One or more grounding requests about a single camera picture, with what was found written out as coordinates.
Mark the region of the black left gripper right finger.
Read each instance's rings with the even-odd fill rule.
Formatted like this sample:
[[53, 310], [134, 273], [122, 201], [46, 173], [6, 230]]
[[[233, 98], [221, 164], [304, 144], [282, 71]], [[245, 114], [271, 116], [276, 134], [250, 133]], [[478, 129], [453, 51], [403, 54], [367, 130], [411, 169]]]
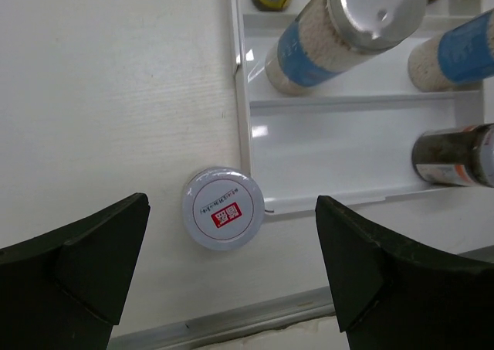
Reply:
[[339, 329], [352, 349], [491, 349], [493, 248], [453, 254], [327, 195], [316, 228]]

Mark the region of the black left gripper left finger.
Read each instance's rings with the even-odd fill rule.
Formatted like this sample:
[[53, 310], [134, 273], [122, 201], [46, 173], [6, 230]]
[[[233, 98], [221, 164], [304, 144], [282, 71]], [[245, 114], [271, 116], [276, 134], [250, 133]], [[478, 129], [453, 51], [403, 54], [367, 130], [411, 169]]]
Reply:
[[151, 207], [135, 193], [1, 250], [3, 349], [105, 349], [120, 323]]

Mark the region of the pale white-lid jar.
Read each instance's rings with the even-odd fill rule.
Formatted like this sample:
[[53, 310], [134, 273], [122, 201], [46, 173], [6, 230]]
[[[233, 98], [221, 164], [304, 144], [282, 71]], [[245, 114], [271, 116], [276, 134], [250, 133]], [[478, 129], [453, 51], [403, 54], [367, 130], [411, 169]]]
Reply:
[[411, 161], [426, 182], [493, 187], [493, 125], [427, 131], [414, 143]]

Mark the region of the dark white-lid jar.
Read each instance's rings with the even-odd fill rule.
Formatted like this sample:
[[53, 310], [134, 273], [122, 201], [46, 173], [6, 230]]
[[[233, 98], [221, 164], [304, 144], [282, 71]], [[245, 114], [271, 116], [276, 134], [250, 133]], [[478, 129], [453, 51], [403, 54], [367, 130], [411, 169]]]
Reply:
[[193, 175], [184, 186], [182, 219], [190, 237], [216, 251], [235, 250], [260, 230], [265, 202], [253, 178], [235, 168], [215, 166]]

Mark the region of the silver-lid spice jar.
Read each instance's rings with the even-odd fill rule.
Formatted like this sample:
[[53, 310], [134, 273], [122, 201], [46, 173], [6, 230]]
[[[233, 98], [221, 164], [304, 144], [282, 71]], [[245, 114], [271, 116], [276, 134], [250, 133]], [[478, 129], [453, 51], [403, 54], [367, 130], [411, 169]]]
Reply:
[[310, 0], [266, 55], [271, 85], [304, 94], [402, 43], [428, 0]]
[[411, 51], [408, 75], [422, 92], [450, 90], [493, 76], [493, 10]]

